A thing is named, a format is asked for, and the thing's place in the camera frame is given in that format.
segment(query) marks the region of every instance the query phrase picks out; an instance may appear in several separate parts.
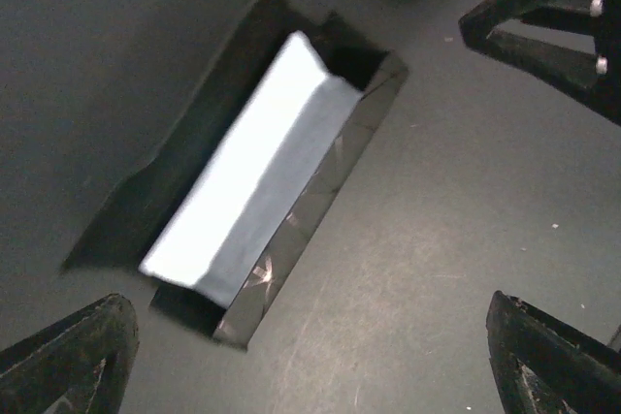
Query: gray table surface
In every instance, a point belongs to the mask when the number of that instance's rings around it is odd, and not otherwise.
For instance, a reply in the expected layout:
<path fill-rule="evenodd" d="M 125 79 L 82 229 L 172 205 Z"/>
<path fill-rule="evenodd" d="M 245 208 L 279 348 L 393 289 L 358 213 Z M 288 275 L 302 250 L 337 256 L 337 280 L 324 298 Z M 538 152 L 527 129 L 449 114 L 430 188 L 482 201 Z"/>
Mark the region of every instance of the gray table surface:
<path fill-rule="evenodd" d="M 0 347 L 118 291 L 141 327 L 123 413 L 496 413 L 495 290 L 611 337 L 621 129 L 467 51 L 479 0 L 292 0 L 411 75 L 247 354 L 148 312 L 147 282 L 59 275 L 245 1 L 0 0 Z"/>

